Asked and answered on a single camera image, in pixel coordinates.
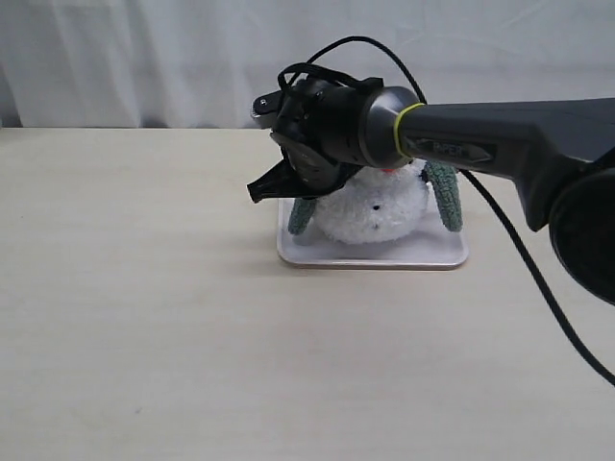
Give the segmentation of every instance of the white backdrop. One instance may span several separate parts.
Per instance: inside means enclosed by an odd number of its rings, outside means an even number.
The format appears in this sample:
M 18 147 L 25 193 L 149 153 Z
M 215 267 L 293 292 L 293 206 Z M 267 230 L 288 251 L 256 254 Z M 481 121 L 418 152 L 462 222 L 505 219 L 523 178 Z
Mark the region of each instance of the white backdrop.
M 389 45 L 431 102 L 612 96 L 614 25 L 612 0 L 0 0 L 0 116 L 249 126 L 283 67 L 346 35 Z M 322 62 L 403 82 L 365 44 Z

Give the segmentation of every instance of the white tray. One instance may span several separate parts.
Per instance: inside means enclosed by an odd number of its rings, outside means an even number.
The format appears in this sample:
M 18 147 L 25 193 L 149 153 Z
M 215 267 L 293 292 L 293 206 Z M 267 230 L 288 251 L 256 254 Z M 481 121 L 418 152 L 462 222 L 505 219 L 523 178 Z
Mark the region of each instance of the white tray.
M 407 270 L 452 270 L 469 255 L 463 232 L 446 230 L 430 194 L 428 212 L 421 225 L 408 237 L 394 242 L 345 245 L 331 241 L 312 223 L 299 236 L 288 233 L 292 199 L 279 200 L 278 254 L 298 266 L 389 268 Z

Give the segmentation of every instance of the white plush toy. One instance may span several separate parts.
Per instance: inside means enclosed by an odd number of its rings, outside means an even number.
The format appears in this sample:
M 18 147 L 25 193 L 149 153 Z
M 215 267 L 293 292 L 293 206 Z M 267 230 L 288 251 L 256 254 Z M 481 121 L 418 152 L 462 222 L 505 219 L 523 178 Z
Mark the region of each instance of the white plush toy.
M 313 200 L 297 199 L 288 222 L 294 235 L 313 223 L 345 244 L 380 243 L 411 234 L 421 223 L 433 191 L 443 224 L 460 231 L 455 169 L 420 159 L 397 170 L 363 168 L 344 187 Z

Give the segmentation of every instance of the robotic arm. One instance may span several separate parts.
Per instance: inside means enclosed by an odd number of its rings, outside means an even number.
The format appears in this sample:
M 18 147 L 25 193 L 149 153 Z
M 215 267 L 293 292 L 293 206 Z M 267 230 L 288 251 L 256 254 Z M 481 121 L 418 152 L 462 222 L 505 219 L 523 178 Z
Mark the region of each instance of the robotic arm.
M 293 85 L 289 73 L 307 77 Z M 615 304 L 615 98 L 426 105 L 408 88 L 310 63 L 278 80 L 253 117 L 283 159 L 248 185 L 254 203 L 321 197 L 364 166 L 413 158 L 506 178 L 528 227 L 549 226 L 573 279 Z

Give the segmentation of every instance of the green crocheted leg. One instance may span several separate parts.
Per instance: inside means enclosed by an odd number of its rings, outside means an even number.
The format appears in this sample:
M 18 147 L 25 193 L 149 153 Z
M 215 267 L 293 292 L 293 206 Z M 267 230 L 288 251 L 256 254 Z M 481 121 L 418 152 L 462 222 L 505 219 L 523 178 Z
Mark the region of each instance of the green crocheted leg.
M 295 199 L 288 218 L 288 231 L 292 235 L 302 234 L 308 227 L 311 215 L 316 209 L 316 200 Z
M 442 223 L 451 232 L 461 231 L 463 216 L 456 170 L 452 166 L 428 161 L 425 173 L 433 185 L 433 194 Z

